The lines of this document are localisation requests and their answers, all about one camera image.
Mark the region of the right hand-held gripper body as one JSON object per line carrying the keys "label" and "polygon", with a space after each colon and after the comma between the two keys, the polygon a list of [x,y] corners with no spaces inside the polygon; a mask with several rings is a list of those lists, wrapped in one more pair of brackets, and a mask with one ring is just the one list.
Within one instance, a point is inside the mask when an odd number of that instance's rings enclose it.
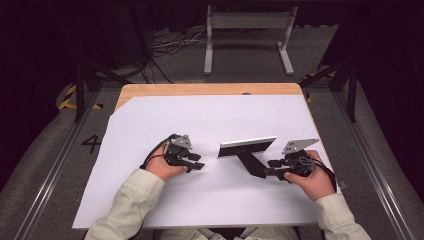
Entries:
{"label": "right hand-held gripper body", "polygon": [[286,172],[307,177],[315,169],[315,162],[309,157],[305,151],[309,147],[318,142],[318,139],[291,140],[284,147],[282,154],[284,157],[280,163],[285,166],[285,169],[277,170],[277,177],[280,181],[286,181],[284,174]]}

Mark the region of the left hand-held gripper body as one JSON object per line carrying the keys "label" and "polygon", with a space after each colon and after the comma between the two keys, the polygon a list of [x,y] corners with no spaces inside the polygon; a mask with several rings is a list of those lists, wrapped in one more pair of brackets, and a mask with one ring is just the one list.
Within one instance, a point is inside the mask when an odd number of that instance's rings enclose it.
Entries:
{"label": "left hand-held gripper body", "polygon": [[192,144],[188,135],[172,134],[166,140],[164,158],[171,166],[189,166],[186,158],[190,155]]}

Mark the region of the silver-edged black panel with stand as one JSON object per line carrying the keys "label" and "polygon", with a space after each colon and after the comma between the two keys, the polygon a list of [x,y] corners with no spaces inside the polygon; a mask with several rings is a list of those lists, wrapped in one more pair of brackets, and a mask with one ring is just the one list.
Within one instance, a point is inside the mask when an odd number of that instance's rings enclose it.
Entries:
{"label": "silver-edged black panel with stand", "polygon": [[247,172],[255,177],[265,179],[265,165],[257,159],[255,153],[266,151],[277,139],[276,136],[268,136],[247,140],[222,142],[218,151],[218,158],[237,157]]}

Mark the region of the person's left hand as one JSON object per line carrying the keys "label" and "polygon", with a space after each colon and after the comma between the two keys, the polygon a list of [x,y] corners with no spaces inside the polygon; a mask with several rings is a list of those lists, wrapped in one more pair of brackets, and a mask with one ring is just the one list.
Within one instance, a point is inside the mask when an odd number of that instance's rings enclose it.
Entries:
{"label": "person's left hand", "polygon": [[158,176],[163,181],[168,181],[176,175],[185,173],[186,167],[169,165],[163,156],[164,148],[165,145],[162,145],[153,152],[149,157],[145,170]]}

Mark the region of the person's right hand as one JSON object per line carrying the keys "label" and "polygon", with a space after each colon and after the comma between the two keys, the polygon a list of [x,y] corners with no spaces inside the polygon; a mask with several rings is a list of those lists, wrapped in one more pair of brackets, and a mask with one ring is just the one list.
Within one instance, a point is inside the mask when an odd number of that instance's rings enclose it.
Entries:
{"label": "person's right hand", "polygon": [[284,177],[289,182],[298,185],[312,201],[336,193],[329,176],[321,168],[317,168],[308,177],[298,176],[290,172],[286,172]]}

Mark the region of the white table cover sheet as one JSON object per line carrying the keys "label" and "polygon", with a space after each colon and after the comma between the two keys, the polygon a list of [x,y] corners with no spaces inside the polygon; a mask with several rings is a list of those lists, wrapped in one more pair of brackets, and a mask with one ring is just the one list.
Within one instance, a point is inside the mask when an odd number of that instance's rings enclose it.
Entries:
{"label": "white table cover sheet", "polygon": [[273,137],[258,154],[278,159],[290,140],[311,139],[328,158],[301,95],[134,97],[109,119],[98,158],[73,226],[86,229],[107,214],[114,195],[146,155],[169,135],[188,135],[203,168],[170,179],[147,228],[314,224],[314,203],[296,185],[250,175],[236,157],[218,155],[222,143]]}

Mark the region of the black metal stand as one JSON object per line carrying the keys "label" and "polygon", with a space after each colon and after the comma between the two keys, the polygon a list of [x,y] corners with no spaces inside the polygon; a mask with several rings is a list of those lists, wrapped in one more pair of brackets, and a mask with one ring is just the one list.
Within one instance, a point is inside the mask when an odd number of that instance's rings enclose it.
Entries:
{"label": "black metal stand", "polygon": [[334,77],[328,84],[328,87],[331,91],[340,92],[344,85],[348,84],[347,113],[350,120],[355,123],[356,90],[358,85],[358,71],[355,61],[342,61],[335,65],[329,66],[315,73],[310,78],[302,80],[299,83],[299,86],[301,88],[309,86],[330,73],[334,74]]}
{"label": "black metal stand", "polygon": [[85,103],[84,88],[88,87],[90,92],[98,92],[101,88],[101,80],[97,73],[100,72],[114,82],[121,85],[130,84],[130,81],[113,73],[107,68],[90,61],[80,61],[75,67],[75,80],[76,85],[76,117],[74,122],[79,122],[88,105]]}

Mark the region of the yellow black hazard tape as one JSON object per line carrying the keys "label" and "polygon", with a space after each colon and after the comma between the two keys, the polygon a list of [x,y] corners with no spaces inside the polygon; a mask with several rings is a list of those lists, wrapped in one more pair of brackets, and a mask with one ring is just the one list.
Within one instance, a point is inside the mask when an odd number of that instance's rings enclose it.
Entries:
{"label": "yellow black hazard tape", "polygon": [[59,104],[58,108],[59,109],[73,109],[76,110],[77,109],[77,105],[74,103],[71,103],[71,97],[72,95],[76,92],[76,85],[75,84],[71,84],[68,88],[68,90],[65,93],[65,96],[62,100],[62,102]]}

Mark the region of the grey metal floor rail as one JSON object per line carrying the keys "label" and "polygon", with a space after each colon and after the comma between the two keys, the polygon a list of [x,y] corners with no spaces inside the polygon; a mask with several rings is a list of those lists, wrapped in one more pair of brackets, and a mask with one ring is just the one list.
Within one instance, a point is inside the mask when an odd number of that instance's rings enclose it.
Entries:
{"label": "grey metal floor rail", "polygon": [[98,92],[89,92],[87,94],[87,100],[83,104],[85,110],[82,112],[79,120],[72,124],[65,142],[63,143],[58,155],[56,156],[48,175],[39,188],[35,200],[28,210],[13,240],[29,240],[63,172],[63,169],[69,158],[69,152],[71,151],[76,138],[89,115],[91,108],[97,100],[98,95]]}
{"label": "grey metal floor rail", "polygon": [[396,232],[398,239],[417,240],[400,209],[391,187],[377,164],[374,162],[374,158],[371,155],[370,149],[365,142],[365,138],[362,135],[359,126],[351,120],[347,113],[347,102],[344,100],[343,95],[338,92],[333,92],[332,95],[355,139],[355,143],[359,148],[360,155],[362,157],[364,168],[374,186],[378,198]]}

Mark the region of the grey metal frame stand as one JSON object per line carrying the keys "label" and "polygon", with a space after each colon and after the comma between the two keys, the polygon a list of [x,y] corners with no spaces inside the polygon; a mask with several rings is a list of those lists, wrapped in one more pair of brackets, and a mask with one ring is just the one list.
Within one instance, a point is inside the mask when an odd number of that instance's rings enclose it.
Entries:
{"label": "grey metal frame stand", "polygon": [[286,74],[292,76],[294,69],[287,52],[289,38],[297,16],[297,7],[283,12],[214,12],[207,8],[206,50],[204,74],[210,75],[213,66],[213,30],[214,29],[282,29],[283,38],[276,44]]}

